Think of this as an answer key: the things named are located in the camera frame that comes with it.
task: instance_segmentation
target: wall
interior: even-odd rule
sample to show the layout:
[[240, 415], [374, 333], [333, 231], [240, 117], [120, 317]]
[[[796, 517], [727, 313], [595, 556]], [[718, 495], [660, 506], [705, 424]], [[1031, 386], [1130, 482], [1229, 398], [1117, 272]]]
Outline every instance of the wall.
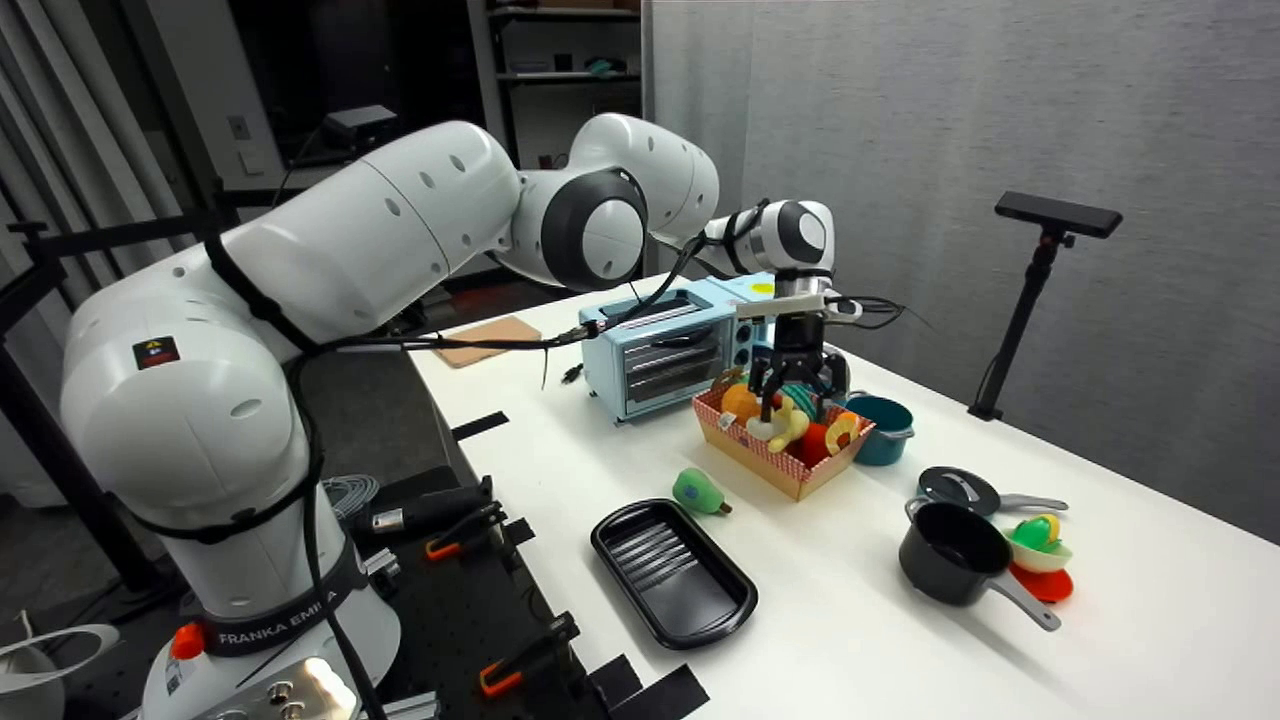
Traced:
[[1037, 242], [994, 198], [1119, 209], [1058, 255], [1007, 422], [1280, 539], [1274, 0], [656, 0], [652, 44], [722, 209], [829, 201], [841, 285], [912, 309], [849, 348], [955, 402]]

